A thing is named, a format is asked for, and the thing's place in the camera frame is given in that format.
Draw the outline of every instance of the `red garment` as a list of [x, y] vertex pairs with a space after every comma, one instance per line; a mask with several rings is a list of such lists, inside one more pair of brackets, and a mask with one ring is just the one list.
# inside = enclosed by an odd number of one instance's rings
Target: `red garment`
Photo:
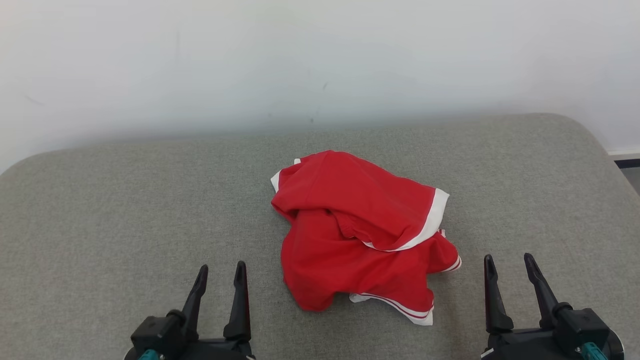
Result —
[[271, 182], [271, 204], [291, 223], [280, 258], [300, 307], [322, 311], [344, 292], [433, 324], [426, 275], [461, 263], [438, 230], [449, 194], [335, 151], [296, 159]]

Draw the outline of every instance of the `white stripe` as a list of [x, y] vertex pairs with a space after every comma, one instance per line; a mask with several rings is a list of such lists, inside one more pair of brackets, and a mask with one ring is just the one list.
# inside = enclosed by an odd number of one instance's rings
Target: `white stripe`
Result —
[[447, 270], [442, 270], [442, 272], [457, 270], [460, 265], [462, 265], [462, 259], [460, 259], [460, 257], [458, 256], [456, 262], [453, 263], [453, 265], [451, 265]]
[[620, 345], [622, 346], [622, 355], [625, 354], [625, 344], [622, 343], [622, 339], [618, 336], [618, 334], [616, 334], [615, 331], [611, 330], [611, 332], [613, 332], [613, 334], [618, 338], [618, 340], [620, 340]]
[[[442, 215], [444, 214], [444, 207], [447, 205], [448, 198], [448, 193], [445, 193], [440, 189], [436, 189], [436, 192], [433, 196], [433, 202], [431, 203], [431, 209], [429, 209], [427, 219], [425, 219], [424, 226], [422, 226], [422, 230], [420, 231], [420, 233], [397, 249], [382, 251], [391, 252], [410, 249], [432, 237], [436, 232], [438, 232], [438, 228], [440, 227], [440, 223], [442, 222]], [[376, 247], [373, 246], [373, 243], [366, 243], [364, 241], [362, 243], [370, 248], [376, 249]]]
[[278, 184], [280, 183], [280, 171], [278, 171], [272, 178], [271, 184], [273, 185], [273, 189], [278, 192]]
[[[293, 159], [293, 165], [295, 164], [299, 164], [301, 161], [300, 159]], [[273, 177], [271, 177], [271, 185], [273, 185], [273, 189], [276, 190], [276, 192], [278, 192], [279, 190], [279, 183], [280, 183], [280, 171], [278, 171]]]
[[[395, 300], [391, 300], [379, 295], [370, 294], [370, 293], [349, 294], [349, 300], [351, 300], [351, 302], [361, 302], [369, 299], [376, 299], [376, 300], [386, 302], [387, 304], [393, 306], [396, 310], [398, 310], [402, 315], [405, 315], [409, 320], [411, 320], [412, 323], [416, 325], [422, 325], [422, 326], [433, 325], [433, 306], [431, 306], [431, 309], [429, 311], [414, 311], [407, 307], [404, 307], [402, 304], [396, 302]], [[420, 318], [413, 317], [409, 314], [419, 316]]]
[[491, 354], [493, 352], [493, 348], [490, 348], [489, 350], [483, 352], [482, 354], [480, 354], [480, 359], [483, 359], [485, 356]]

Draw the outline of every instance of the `white wall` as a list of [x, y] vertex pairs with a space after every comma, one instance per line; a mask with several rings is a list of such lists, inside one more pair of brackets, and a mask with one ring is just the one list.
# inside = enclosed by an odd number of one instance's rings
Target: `white wall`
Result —
[[0, 2], [0, 171], [121, 137], [528, 111], [640, 148], [640, 3]]

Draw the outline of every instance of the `gray fabric surface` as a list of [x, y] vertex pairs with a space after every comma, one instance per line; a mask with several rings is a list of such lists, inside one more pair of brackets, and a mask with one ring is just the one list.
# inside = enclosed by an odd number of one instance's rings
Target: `gray fabric surface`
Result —
[[[270, 206], [269, 178], [325, 149], [451, 194], [442, 227], [463, 264], [429, 276], [434, 326], [347, 296], [307, 313], [289, 295], [289, 225]], [[199, 329], [220, 336], [240, 259], [259, 359], [475, 359], [485, 254], [516, 327], [538, 323], [524, 252], [559, 300], [592, 307], [640, 353], [640, 197], [590, 133], [557, 115], [58, 151], [2, 174], [0, 201], [6, 359], [121, 359], [144, 317], [182, 306], [203, 263]]]
[[624, 168], [622, 174], [625, 175], [631, 186], [640, 193], [640, 167]]

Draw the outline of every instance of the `white trim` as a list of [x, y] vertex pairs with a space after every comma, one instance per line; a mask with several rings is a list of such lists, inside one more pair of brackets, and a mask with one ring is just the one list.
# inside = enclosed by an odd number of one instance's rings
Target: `white trim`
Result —
[[480, 359], [484, 359], [485, 356], [491, 354], [493, 352], [493, 348], [490, 348], [489, 350], [483, 352], [482, 354], [480, 354]]
[[[301, 163], [300, 159], [293, 159], [293, 165]], [[278, 171], [274, 176], [271, 177], [271, 185], [273, 185], [273, 189], [278, 192], [279, 184], [280, 184], [280, 171]]]
[[462, 259], [460, 259], [460, 256], [458, 256], [458, 259], [456, 260], [456, 262], [453, 263], [453, 265], [451, 265], [447, 270], [442, 270], [442, 272], [456, 271], [457, 269], [460, 268], [461, 265], [462, 265]]
[[280, 171], [278, 171], [274, 176], [271, 177], [271, 185], [273, 185], [273, 189], [278, 192], [278, 185], [280, 184]]
[[400, 311], [402, 315], [405, 315], [409, 320], [411, 320], [412, 323], [416, 325], [433, 325], [433, 306], [431, 306], [431, 309], [429, 311], [415, 311], [404, 307], [402, 304], [395, 300], [391, 300], [379, 295], [370, 293], [349, 294], [349, 300], [351, 300], [351, 302], [361, 302], [369, 299], [376, 299], [386, 302], [387, 304], [393, 306], [396, 310]]
[[[424, 226], [422, 226], [422, 230], [418, 235], [416, 235], [413, 239], [406, 242], [404, 245], [400, 246], [397, 249], [392, 250], [382, 250], [386, 252], [390, 251], [400, 251], [410, 249], [428, 238], [432, 237], [435, 233], [438, 232], [438, 228], [440, 227], [440, 223], [442, 222], [442, 215], [444, 214], [444, 207], [447, 205], [447, 199], [449, 198], [449, 194], [445, 193], [440, 189], [436, 189], [436, 192], [433, 196], [433, 202], [431, 203], [431, 209], [429, 209], [429, 213], [427, 214], [427, 219], [424, 221]], [[373, 246], [373, 243], [362, 242], [364, 245], [376, 249]]]
[[638, 147], [636, 147], [635, 149], [609, 151], [608, 153], [611, 159], [614, 161], [640, 159], [640, 148]]
[[618, 338], [618, 340], [620, 340], [620, 345], [622, 346], [622, 354], [625, 354], [625, 344], [622, 342], [622, 339], [618, 336], [618, 334], [616, 334], [615, 331], [611, 330], [611, 332], [613, 332], [613, 334]]

